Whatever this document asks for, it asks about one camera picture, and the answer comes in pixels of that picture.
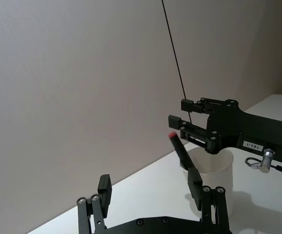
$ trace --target white wall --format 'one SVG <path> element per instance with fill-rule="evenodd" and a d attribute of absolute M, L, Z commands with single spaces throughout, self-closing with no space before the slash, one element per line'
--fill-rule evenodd
<path fill-rule="evenodd" d="M 247 107 L 282 93 L 282 1 L 272 14 L 266 1 L 190 2 L 166 1 L 189 98 Z M 161 1 L 0 0 L 0 233 L 32 230 L 94 193 L 101 174 L 117 182 L 170 152 L 181 98 Z"/>

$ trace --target silver connector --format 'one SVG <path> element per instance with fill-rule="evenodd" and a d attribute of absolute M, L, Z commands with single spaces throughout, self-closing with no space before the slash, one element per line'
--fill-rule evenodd
<path fill-rule="evenodd" d="M 275 152 L 271 149 L 265 149 L 263 159 L 260 163 L 259 169 L 263 173 L 269 173 L 271 168 L 272 159 L 274 157 Z"/>

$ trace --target robotic arm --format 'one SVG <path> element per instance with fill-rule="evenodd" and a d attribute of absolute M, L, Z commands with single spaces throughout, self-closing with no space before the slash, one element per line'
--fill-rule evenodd
<path fill-rule="evenodd" d="M 183 99 L 181 109 L 208 114 L 207 129 L 203 129 L 176 116 L 169 116 L 169 127 L 180 130 L 180 137 L 192 142 L 210 154 L 223 148 L 234 147 L 262 156 L 258 163 L 246 164 L 268 173 L 271 161 L 282 162 L 282 121 L 247 114 L 238 102 L 201 98 L 200 101 Z"/>

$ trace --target white table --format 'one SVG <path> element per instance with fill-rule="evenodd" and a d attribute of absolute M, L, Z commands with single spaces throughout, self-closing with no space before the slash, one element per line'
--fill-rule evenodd
<path fill-rule="evenodd" d="M 282 120 L 282 95 L 272 95 L 247 112 Z M 188 150 L 194 147 L 191 143 L 186 145 Z M 263 174 L 250 169 L 244 160 L 254 155 L 233 148 L 231 151 L 234 154 L 234 214 L 229 220 L 231 231 L 234 234 L 282 234 L 282 173 L 271 170 Z M 187 179 L 176 153 L 172 152 L 113 185 L 105 224 L 110 228 L 152 216 L 198 220 L 192 212 L 194 206 Z M 78 234 L 77 207 L 30 234 Z"/>

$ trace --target black cable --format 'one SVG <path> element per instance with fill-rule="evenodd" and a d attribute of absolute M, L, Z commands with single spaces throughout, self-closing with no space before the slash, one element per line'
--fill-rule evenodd
<path fill-rule="evenodd" d="M 168 21 L 168 17 L 167 17 L 167 13 L 166 13 L 166 8 L 165 8 L 164 0 L 161 0 L 161 2 L 162 2 L 162 6 L 164 8 L 164 13 L 165 13 L 165 17 L 166 17 L 167 26 L 168 26 L 169 36 L 170 36 L 170 40 L 171 40 L 171 44 L 172 44 L 172 48 L 173 48 L 173 53 L 174 53 L 174 58 L 175 58 L 176 66 L 178 68 L 178 73 L 179 73 L 179 77 L 180 77 L 180 81 L 181 81 L 181 85 L 182 85 L 182 90 L 183 90 L 184 98 L 187 99 L 186 98 L 186 94 L 185 94 L 185 90 L 184 90 L 184 85 L 183 85 L 183 81 L 182 81 L 181 72 L 180 72 L 180 67 L 179 67 L 179 63 L 178 63 L 178 58 L 176 56 L 176 52 L 175 52 L 175 48 L 174 48 L 174 44 L 173 44 L 173 39 L 172 39 L 171 31 L 170 31 L 170 26 L 169 26 L 169 21 Z"/>

